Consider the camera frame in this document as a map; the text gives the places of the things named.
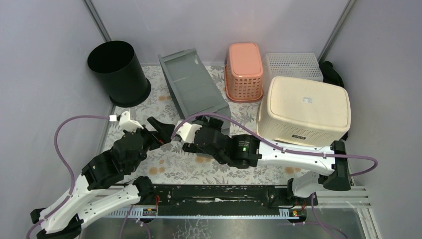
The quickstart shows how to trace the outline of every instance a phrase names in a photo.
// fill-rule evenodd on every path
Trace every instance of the gray plastic bin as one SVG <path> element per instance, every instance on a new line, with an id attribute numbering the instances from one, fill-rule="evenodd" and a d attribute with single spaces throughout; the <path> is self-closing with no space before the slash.
<path id="1" fill-rule="evenodd" d="M 228 103 L 202 64 L 197 51 L 189 49 L 165 57 L 158 55 L 170 96 L 180 118 L 199 112 L 212 112 L 231 117 Z M 230 133 L 230 122 L 224 121 L 221 128 Z"/>

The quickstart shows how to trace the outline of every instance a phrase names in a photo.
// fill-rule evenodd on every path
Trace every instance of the black trash can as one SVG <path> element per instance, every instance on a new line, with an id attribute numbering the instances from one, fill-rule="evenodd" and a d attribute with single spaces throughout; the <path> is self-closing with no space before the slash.
<path id="1" fill-rule="evenodd" d="M 88 66 L 111 102 L 119 107 L 136 106 L 151 92 L 135 50 L 127 42 L 109 41 L 97 46 L 88 56 Z"/>

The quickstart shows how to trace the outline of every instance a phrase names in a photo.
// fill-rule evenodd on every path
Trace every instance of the leaf pattern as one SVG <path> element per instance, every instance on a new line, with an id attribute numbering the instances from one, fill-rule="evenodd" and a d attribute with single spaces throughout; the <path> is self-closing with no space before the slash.
<path id="1" fill-rule="evenodd" d="M 224 67 L 206 66 L 206 68 L 220 89 L 223 98 L 228 102 L 232 118 L 252 131 L 256 131 L 256 116 L 260 102 L 244 104 L 230 102 L 225 95 Z M 136 120 L 145 124 L 150 130 L 153 130 L 153 127 L 146 119 L 151 116 L 164 123 L 176 124 L 180 118 L 171 100 L 161 67 L 146 66 L 142 69 L 151 82 L 152 89 L 147 100 L 134 107 Z M 124 108 L 116 107 L 115 113 L 119 114 L 124 110 Z M 245 133 L 244 130 L 231 125 L 231 135 L 243 133 Z M 113 142 L 120 139 L 122 135 L 122 129 L 118 124 L 111 124 L 104 149 L 112 147 Z M 290 178 L 299 177 L 305 173 L 305 170 L 293 170 L 283 166 L 240 170 L 221 165 L 211 158 L 183 152 L 182 144 L 173 141 L 159 149 L 149 151 L 147 159 L 141 162 L 134 173 L 126 175 L 124 182 L 139 176 L 148 176 L 156 184 L 286 185 Z"/>

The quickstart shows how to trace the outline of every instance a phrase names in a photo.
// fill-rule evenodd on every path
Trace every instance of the white wall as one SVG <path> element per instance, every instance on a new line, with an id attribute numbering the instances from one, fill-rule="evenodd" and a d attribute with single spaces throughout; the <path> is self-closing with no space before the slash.
<path id="1" fill-rule="evenodd" d="M 69 188 L 53 136 L 71 116 L 109 111 L 86 64 L 103 42 L 81 0 L 1 1 L 0 238 L 24 238 L 29 213 Z M 60 133 L 59 146 L 75 174 L 95 155 L 104 125 L 82 119 Z"/>
<path id="2" fill-rule="evenodd" d="M 133 45 L 141 64 L 196 48 L 223 64 L 230 44 L 266 52 L 313 52 L 328 40 L 348 0 L 93 0 L 113 40 Z"/>
<path id="3" fill-rule="evenodd" d="M 422 1 L 360 0 L 328 55 L 352 108 L 349 153 L 379 167 L 366 186 L 384 239 L 422 235 Z M 354 172 L 370 163 L 353 162 Z"/>

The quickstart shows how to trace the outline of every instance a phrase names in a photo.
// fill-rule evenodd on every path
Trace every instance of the pink plastic basket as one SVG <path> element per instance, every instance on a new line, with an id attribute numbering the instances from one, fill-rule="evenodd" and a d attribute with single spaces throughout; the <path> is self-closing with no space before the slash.
<path id="1" fill-rule="evenodd" d="M 262 62 L 255 43 L 236 43 L 229 47 L 224 68 L 225 92 L 236 103 L 251 103 L 262 98 Z"/>

